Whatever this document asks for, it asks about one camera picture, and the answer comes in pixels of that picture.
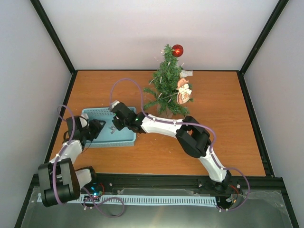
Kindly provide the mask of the red ball ornament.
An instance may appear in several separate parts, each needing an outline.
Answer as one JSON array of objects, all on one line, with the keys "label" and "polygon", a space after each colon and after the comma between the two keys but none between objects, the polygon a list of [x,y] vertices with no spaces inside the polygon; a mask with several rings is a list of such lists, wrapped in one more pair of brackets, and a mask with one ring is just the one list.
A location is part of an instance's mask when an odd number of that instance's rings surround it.
[{"label": "red ball ornament", "polygon": [[172,55],[174,57],[181,57],[183,55],[184,49],[182,45],[176,44],[172,46]]}]

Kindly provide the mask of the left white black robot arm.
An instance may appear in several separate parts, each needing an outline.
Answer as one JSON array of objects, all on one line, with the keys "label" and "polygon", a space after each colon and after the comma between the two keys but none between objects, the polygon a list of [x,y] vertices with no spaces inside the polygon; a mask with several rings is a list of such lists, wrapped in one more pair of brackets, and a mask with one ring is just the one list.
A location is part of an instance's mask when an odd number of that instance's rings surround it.
[{"label": "left white black robot arm", "polygon": [[89,120],[86,114],[82,114],[67,118],[66,123],[68,130],[64,133],[59,153],[38,168],[41,200],[45,207],[76,200],[82,187],[94,191],[99,185],[93,167],[75,170],[74,162],[85,150],[86,143],[99,136],[106,121]]}]

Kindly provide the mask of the silver scroll ornament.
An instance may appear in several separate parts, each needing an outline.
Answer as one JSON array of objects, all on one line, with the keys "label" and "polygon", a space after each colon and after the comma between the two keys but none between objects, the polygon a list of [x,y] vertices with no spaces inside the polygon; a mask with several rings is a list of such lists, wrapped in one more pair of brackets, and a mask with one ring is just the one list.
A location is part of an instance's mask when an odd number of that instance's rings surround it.
[{"label": "silver scroll ornament", "polygon": [[114,125],[109,127],[109,129],[110,129],[110,134],[113,134],[117,130],[117,128]]}]

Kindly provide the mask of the small green christmas tree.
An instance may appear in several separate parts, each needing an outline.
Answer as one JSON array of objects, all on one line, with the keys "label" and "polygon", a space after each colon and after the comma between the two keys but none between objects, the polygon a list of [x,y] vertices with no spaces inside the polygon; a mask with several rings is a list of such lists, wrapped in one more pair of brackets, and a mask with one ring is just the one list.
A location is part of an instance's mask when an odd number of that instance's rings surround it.
[{"label": "small green christmas tree", "polygon": [[189,114],[186,103],[192,101],[192,85],[187,80],[187,72],[179,65],[178,58],[182,56],[182,45],[170,46],[163,49],[163,61],[159,69],[153,73],[149,87],[143,89],[154,99],[143,105],[144,110],[153,106],[158,107],[158,114],[183,115]]}]

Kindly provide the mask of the snowman ornament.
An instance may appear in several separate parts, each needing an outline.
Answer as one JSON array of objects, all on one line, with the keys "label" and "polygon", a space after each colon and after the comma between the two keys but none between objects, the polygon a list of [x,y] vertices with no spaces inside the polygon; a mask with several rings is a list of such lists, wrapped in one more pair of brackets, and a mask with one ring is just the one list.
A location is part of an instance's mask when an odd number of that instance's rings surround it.
[{"label": "snowman ornament", "polygon": [[189,86],[189,81],[185,78],[181,78],[177,83],[177,103],[179,105],[184,104],[190,100],[192,90]]}]

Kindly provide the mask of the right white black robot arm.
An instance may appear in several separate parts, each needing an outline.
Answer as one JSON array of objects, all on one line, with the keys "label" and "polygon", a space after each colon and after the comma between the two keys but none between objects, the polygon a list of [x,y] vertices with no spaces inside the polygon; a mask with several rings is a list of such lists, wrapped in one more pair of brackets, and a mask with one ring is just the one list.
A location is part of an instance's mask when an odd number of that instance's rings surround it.
[{"label": "right white black robot arm", "polygon": [[145,112],[135,113],[119,101],[111,103],[109,110],[119,131],[128,128],[134,133],[157,133],[177,139],[185,153],[205,167],[216,192],[224,193],[228,188],[231,173],[216,156],[209,131],[192,116],[178,120],[159,118]]}]

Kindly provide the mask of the blue plastic basket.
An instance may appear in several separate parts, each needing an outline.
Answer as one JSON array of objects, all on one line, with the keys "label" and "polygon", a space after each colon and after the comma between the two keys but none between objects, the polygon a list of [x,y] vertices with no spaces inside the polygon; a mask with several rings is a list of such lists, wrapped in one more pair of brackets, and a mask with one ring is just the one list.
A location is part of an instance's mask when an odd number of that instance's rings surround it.
[{"label": "blue plastic basket", "polygon": [[86,147],[110,148],[134,146],[136,133],[132,132],[128,128],[124,128],[121,131],[116,130],[113,134],[110,134],[109,127],[113,126],[112,120],[114,114],[109,111],[108,107],[83,109],[81,114],[87,114],[89,120],[97,119],[106,121],[106,124],[99,136],[94,139],[93,142],[87,141],[85,145]]}]

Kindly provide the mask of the clear angel ornament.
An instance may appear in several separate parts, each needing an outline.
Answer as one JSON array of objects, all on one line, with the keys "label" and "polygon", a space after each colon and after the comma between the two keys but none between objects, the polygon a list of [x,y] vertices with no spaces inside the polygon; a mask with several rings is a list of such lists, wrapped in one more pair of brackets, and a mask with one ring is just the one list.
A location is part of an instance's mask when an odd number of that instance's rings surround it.
[{"label": "clear angel ornament", "polygon": [[180,72],[180,78],[186,78],[188,76],[193,76],[193,71],[192,70],[182,70]]}]

